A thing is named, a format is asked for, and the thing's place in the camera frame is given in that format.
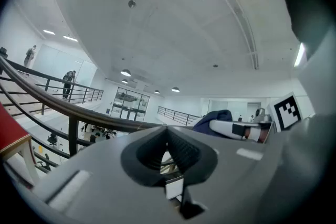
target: black metal railing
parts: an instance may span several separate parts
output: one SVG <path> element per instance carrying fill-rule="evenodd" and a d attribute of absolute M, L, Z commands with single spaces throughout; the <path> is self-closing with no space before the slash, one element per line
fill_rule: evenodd
<path fill-rule="evenodd" d="M 172 109 L 163 108 L 162 106 L 159 106 L 158 114 L 168 119 L 171 119 L 172 121 L 176 121 L 181 124 L 184 124 L 185 126 L 193 123 L 195 120 L 200 118 L 200 116 L 194 116 L 194 115 L 182 113 L 182 112 L 175 111 Z"/>
<path fill-rule="evenodd" d="M 129 121 L 124 119 L 114 119 L 109 116 L 103 115 L 98 112 L 94 112 L 91 110 L 87 110 L 85 108 L 82 108 L 80 106 L 74 105 L 76 103 L 84 103 L 84 102 L 92 102 L 96 100 L 100 100 L 103 94 L 102 90 L 86 87 L 83 85 L 79 85 L 76 83 L 63 81 L 58 78 L 54 78 L 51 76 L 48 76 L 46 74 L 31 70 L 29 68 L 25 68 L 21 65 L 18 65 L 14 62 L 5 60 L 3 57 L 0 56 L 0 69 L 2 69 L 7 75 L 6 77 L 0 77 L 0 93 L 4 94 L 10 103 L 5 103 L 3 106 L 14 106 L 16 107 L 20 113 L 12 114 L 12 116 L 17 115 L 25 115 L 29 119 L 31 119 L 33 122 L 35 122 L 37 125 L 41 126 L 48 132 L 52 134 L 56 134 L 58 137 L 61 137 L 65 140 L 68 140 L 69 142 L 69 154 L 65 153 L 63 151 L 58 150 L 57 148 L 54 148 L 53 146 L 48 145 L 46 142 L 42 141 L 41 139 L 37 138 L 34 134 L 31 134 L 31 138 L 33 141 L 35 141 L 37 144 L 41 145 L 42 147 L 48 149 L 49 151 L 63 157 L 63 158 L 70 158 L 74 156 L 77 152 L 77 145 L 81 146 L 89 146 L 92 143 L 86 140 L 82 140 L 78 138 L 78 124 L 79 121 L 92 124 L 99 127 L 105 127 L 108 129 L 113 129 L 116 131 L 122 131 L 122 132 L 128 132 L 132 133 L 138 130 L 148 129 L 152 127 L 161 126 L 160 124 L 153 124 L 153 123 L 146 123 L 146 122 L 136 122 L 136 121 Z M 23 76 L 22 72 L 31 74 L 33 76 L 38 76 L 40 78 L 47 79 L 46 84 L 33 84 L 29 83 Z M 7 91 L 5 87 L 3 86 L 3 81 L 10 81 L 15 83 L 17 86 L 19 86 L 24 92 L 11 92 Z M 47 92 L 49 88 L 61 88 L 61 87 L 54 87 L 50 86 L 51 81 L 58 81 L 58 82 L 66 82 L 71 87 L 71 92 L 69 92 L 70 99 L 68 102 L 58 98 L 57 96 L 62 95 L 60 94 L 52 94 Z M 75 91 L 83 91 L 84 94 L 77 94 L 73 93 Z M 25 94 L 31 96 L 33 99 L 36 99 L 36 101 L 32 102 L 25 102 L 25 103 L 19 103 L 16 101 L 12 94 Z M 78 96 L 82 95 L 81 98 L 74 98 L 72 99 L 72 96 Z M 41 103 L 43 107 L 39 110 L 33 110 L 28 111 L 24 108 L 24 105 L 27 104 L 38 104 Z M 55 129 L 54 127 L 48 125 L 47 123 L 43 122 L 39 118 L 35 117 L 33 115 L 34 112 L 44 112 L 46 109 L 53 109 L 63 115 L 66 115 L 69 117 L 69 127 L 68 127 L 68 134 L 64 133 L 60 130 Z M 40 158 L 43 162 L 48 163 L 50 166 L 57 166 L 54 162 L 43 158 L 40 155 L 37 155 L 37 153 L 34 153 L 36 157 Z M 43 172 L 48 172 L 46 169 L 40 169 Z"/>

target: chair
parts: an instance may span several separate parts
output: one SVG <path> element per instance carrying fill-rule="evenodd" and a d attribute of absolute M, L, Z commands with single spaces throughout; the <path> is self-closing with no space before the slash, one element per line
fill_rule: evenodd
<path fill-rule="evenodd" d="M 56 143 L 57 143 L 56 134 L 51 133 L 50 137 L 48 137 L 47 141 L 50 143 L 49 146 L 56 146 Z"/>

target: red panel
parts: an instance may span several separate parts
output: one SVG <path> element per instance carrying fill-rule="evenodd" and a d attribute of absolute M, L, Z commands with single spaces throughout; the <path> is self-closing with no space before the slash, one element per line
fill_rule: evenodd
<path fill-rule="evenodd" d="M 0 104 L 0 150 L 26 136 L 24 130 Z"/>

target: blue cloth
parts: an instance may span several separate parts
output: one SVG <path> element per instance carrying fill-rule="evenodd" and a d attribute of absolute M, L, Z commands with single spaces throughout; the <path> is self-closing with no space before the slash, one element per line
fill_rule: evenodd
<path fill-rule="evenodd" d="M 193 128 L 193 131 L 204 133 L 212 136 L 225 137 L 224 135 L 217 133 L 210 129 L 209 123 L 212 120 L 219 121 L 232 121 L 232 115 L 230 110 L 219 110 L 209 112 L 204 118 L 197 122 Z"/>

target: white ceiling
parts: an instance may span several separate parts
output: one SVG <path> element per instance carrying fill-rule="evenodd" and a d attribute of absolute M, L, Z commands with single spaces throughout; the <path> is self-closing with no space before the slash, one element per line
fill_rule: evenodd
<path fill-rule="evenodd" d="M 130 80 L 144 81 L 148 92 L 169 94 L 173 86 L 208 76 L 214 64 L 223 72 L 253 70 L 239 6 L 259 70 L 290 70 L 298 48 L 284 0 L 239 0 L 237 7 L 227 0 L 134 0 L 133 9 L 129 0 L 17 1 L 40 32 L 75 37 L 78 43 L 67 43 L 81 45 L 106 77 L 120 82 L 127 68 Z"/>

